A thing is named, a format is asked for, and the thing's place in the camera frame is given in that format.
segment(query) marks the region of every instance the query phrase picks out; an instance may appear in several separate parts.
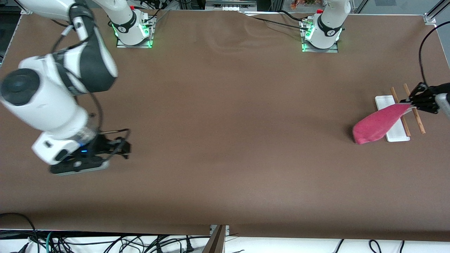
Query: white tray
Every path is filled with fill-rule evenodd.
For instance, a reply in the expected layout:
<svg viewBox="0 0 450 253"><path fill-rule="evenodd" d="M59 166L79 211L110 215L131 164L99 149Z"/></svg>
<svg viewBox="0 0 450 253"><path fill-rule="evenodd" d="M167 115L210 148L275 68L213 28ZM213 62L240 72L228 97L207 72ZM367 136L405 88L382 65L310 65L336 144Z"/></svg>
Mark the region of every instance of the white tray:
<svg viewBox="0 0 450 253"><path fill-rule="evenodd" d="M395 104L394 98L391 95L387 96L376 96L375 102L377 103L378 110L388 107L389 105ZM401 123L401 120L397 120L392 128L387 131L386 139L389 142L398 142L398 141L409 141L410 138L406 136L405 128Z"/></svg>

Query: wooden dowel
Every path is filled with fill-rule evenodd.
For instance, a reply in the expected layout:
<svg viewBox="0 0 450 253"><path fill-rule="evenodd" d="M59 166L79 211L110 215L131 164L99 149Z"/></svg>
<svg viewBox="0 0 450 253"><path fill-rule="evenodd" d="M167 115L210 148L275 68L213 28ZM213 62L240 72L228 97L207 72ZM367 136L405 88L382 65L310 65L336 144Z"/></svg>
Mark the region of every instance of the wooden dowel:
<svg viewBox="0 0 450 253"><path fill-rule="evenodd" d="M408 88L408 85L404 83L403 84L403 88L405 89L406 94L409 96L411 94L411 92L410 92L410 90ZM425 133L425 128L423 127L422 120L420 119L419 112L417 111L417 108L415 108L415 107L413 108L413 113L414 113L414 117L416 118L417 125L419 126L420 133L424 134Z"/></svg>
<svg viewBox="0 0 450 253"><path fill-rule="evenodd" d="M391 93L392 93L392 96L394 97L394 101L396 103L398 103L398 97L397 97L397 93L395 92L394 87L391 87ZM401 123L403 124L403 128L405 129L406 136L408 136L408 137L411 136L410 129L408 128L408 125L406 124L405 118L403 116L401 116L400 120L401 120Z"/></svg>

